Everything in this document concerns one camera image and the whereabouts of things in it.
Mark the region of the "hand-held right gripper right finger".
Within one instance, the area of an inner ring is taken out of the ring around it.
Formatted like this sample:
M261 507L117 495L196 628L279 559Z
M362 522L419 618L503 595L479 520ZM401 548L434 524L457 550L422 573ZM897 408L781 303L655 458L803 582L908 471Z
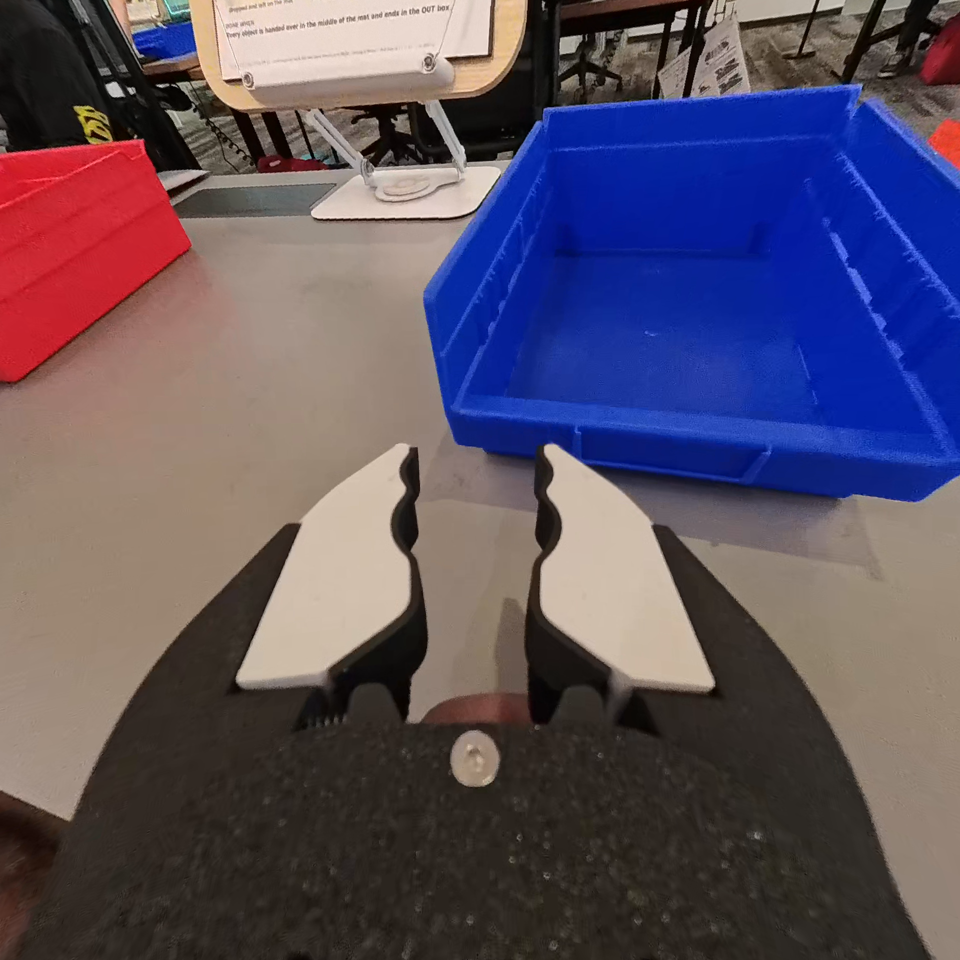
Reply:
M529 708L555 710L581 687L606 710L642 691L713 694L714 673L642 508L557 444L535 453L534 496Z

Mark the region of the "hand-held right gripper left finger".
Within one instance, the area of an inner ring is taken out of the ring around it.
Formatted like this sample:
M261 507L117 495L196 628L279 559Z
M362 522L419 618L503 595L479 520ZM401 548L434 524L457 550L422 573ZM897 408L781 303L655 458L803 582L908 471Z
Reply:
M410 707L427 652L419 451L393 446L330 489L298 524L236 673L240 690L313 689L343 710L367 684Z

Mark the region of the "red plastic bin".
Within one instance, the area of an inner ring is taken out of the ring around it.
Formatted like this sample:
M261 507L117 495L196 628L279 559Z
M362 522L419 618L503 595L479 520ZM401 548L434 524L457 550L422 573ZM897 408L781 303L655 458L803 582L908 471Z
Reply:
M1 157L1 381L27 378L191 249L138 139Z

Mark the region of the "grey desk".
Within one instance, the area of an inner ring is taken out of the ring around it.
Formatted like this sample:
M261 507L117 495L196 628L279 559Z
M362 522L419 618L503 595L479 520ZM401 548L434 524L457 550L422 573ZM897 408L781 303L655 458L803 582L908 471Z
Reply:
M411 719L523 689L533 463L451 438L424 317L466 224L188 219L190 251L2 387L3 793L69 819L187 623L400 442L429 626ZM958 958L958 482L906 503L608 476L796 667L930 953Z

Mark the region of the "white board stand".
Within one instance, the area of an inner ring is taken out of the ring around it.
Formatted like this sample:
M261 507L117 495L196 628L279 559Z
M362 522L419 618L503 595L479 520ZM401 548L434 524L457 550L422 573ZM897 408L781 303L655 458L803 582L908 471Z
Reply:
M496 166L470 166L466 150L439 101L424 104L450 150L447 166L405 166L377 172L342 136L325 114L310 110L306 121L322 134L353 170L354 176L324 195L310 210L318 222L450 221L478 210L499 181Z

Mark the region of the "white floor sign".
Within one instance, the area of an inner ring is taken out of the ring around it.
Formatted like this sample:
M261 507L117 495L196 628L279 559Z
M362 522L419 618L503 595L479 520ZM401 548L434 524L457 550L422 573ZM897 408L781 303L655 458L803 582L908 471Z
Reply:
M684 96L692 48L657 71L660 99ZM723 19L705 33L688 96L693 98L750 94L752 91L738 18Z

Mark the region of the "instruction sheet board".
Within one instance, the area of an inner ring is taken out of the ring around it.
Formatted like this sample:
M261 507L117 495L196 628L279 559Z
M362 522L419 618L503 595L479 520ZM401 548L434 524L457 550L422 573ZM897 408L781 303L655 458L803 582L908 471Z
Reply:
M517 60L526 2L490 2L486 54L457 54L474 2L191 2L203 76L244 114L473 99ZM465 10L459 14L457 8Z

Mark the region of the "small blue plastic bin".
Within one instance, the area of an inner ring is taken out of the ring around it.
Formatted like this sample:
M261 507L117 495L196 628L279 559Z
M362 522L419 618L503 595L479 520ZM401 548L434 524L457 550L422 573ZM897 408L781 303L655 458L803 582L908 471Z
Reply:
M194 56L197 44L190 20L176 21L133 33L133 44L145 62L171 61Z

